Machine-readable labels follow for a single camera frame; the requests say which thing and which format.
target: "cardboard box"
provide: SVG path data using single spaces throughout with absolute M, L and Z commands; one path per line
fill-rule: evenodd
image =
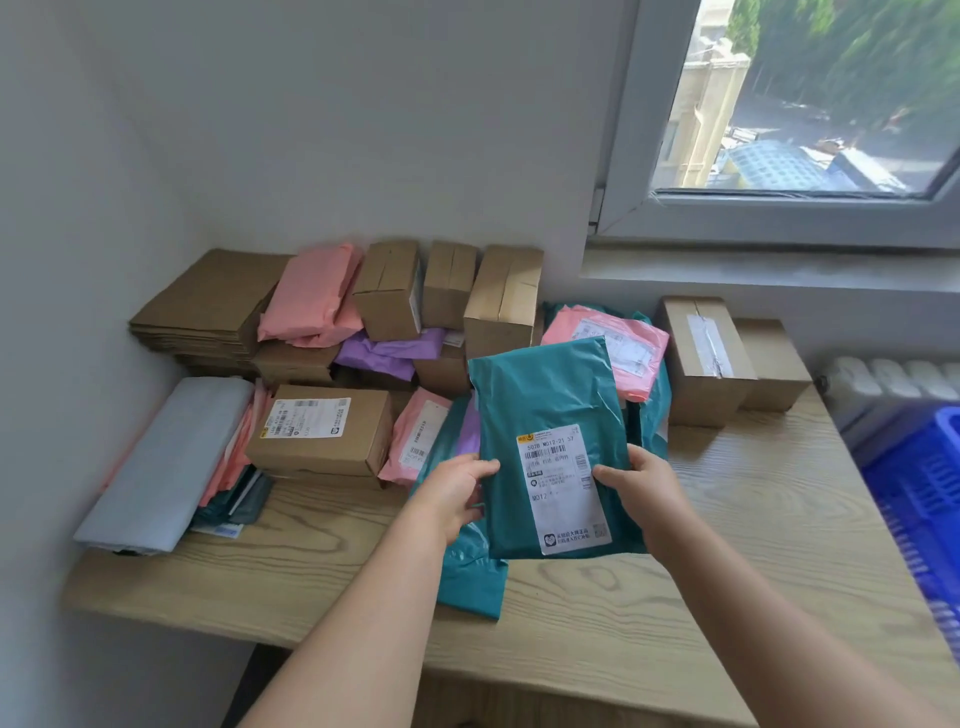
M 338 422 L 344 400 L 349 400 L 348 409 Z M 309 401 L 317 404 L 306 404 Z M 386 392 L 283 384 L 247 445 L 247 457 L 271 475 L 317 484 L 354 482 L 379 487 L 376 474 L 386 461 L 394 427 L 390 406 Z M 294 425 L 299 426 L 298 436 L 270 436 L 275 431 L 290 432 Z M 310 427 L 324 436 L 304 436 L 313 434 Z M 330 436 L 333 429 L 339 432 Z
M 756 384 L 756 373 L 720 299 L 664 298 L 657 326 L 670 334 L 670 424 L 722 427 Z
M 423 269 L 416 240 L 384 240 L 367 250 L 353 301 L 371 341 L 420 336 Z
M 326 349 L 292 347 L 282 341 L 268 341 L 253 357 L 253 366 L 269 387 L 278 384 L 333 386 L 330 367 L 340 345 Z
M 464 313 L 467 359 L 530 346 L 542 267 L 543 251 L 487 249 Z
M 439 359 L 414 359 L 414 369 L 423 389 L 454 400 L 470 393 L 470 377 L 463 334 L 459 339 L 448 335 L 446 341 L 453 343 L 444 342 Z
M 813 379 L 783 324 L 776 319 L 734 319 L 756 372 L 756 383 L 741 409 L 786 412 Z
M 472 245 L 436 241 L 423 279 L 423 326 L 464 330 L 464 311 L 477 272 Z

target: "person's left hand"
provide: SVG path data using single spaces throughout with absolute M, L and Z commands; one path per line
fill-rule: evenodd
M 434 468 L 404 507 L 436 526 L 449 546 L 468 523 L 482 518 L 478 487 L 481 478 L 500 470 L 499 460 L 480 460 L 475 452 L 459 455 Z

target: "wooden desk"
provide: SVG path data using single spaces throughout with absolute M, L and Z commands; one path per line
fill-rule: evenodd
M 675 427 L 670 458 L 697 509 L 788 597 L 960 718 L 950 658 L 824 406 Z M 169 556 L 90 550 L 64 601 L 119 617 L 296 645 L 403 501 L 277 485 L 237 541 L 189 534 Z M 383 605 L 390 618 L 390 605 Z M 666 572 L 649 556 L 516 561 L 499 623 L 438 609 L 429 668 L 706 720 L 752 723 Z

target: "blue plastic crate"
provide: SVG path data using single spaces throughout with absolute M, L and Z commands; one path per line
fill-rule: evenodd
M 936 412 L 863 479 L 960 663 L 960 407 Z

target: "window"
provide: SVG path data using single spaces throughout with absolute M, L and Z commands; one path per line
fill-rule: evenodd
M 960 247 L 960 2 L 640 0 L 597 234 Z

